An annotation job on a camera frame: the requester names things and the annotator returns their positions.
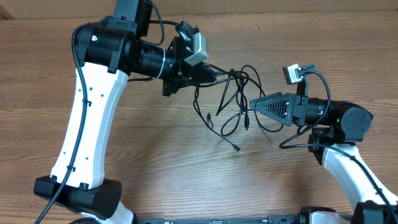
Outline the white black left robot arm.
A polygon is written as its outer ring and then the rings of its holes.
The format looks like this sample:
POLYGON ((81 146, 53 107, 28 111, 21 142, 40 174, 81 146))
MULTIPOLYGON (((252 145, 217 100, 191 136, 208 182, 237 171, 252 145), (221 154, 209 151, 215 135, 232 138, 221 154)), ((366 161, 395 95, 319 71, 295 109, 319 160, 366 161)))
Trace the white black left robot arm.
POLYGON ((49 175, 35 180, 34 193, 49 205, 82 215, 85 223, 135 223, 121 202, 122 185, 104 176, 114 113, 132 73, 160 79, 162 93, 213 83, 205 67, 208 46, 197 28, 175 25, 167 48, 146 41, 152 1, 118 1, 113 15, 77 27, 72 34, 76 87, 65 140, 49 175))

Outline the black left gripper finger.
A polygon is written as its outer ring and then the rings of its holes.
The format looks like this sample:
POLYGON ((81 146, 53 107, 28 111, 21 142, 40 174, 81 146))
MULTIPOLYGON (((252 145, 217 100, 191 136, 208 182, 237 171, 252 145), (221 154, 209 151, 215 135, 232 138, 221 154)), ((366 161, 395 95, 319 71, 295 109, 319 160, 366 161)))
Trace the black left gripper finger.
POLYGON ((211 73, 192 73, 189 74, 186 86, 197 86, 206 83, 213 83, 216 81, 216 77, 211 73))
POLYGON ((193 78, 214 77, 215 72, 204 63, 196 64, 192 67, 193 78))

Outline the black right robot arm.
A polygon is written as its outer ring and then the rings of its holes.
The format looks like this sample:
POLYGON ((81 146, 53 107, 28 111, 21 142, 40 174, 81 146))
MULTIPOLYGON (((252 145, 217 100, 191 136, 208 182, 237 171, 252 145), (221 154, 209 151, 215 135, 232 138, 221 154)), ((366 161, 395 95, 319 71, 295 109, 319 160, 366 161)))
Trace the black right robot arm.
POLYGON ((283 125, 311 127, 305 147, 339 183, 354 214, 351 223, 397 223, 397 196, 365 164, 356 147, 373 115, 349 101, 330 101, 293 93, 251 100, 250 107, 283 125))

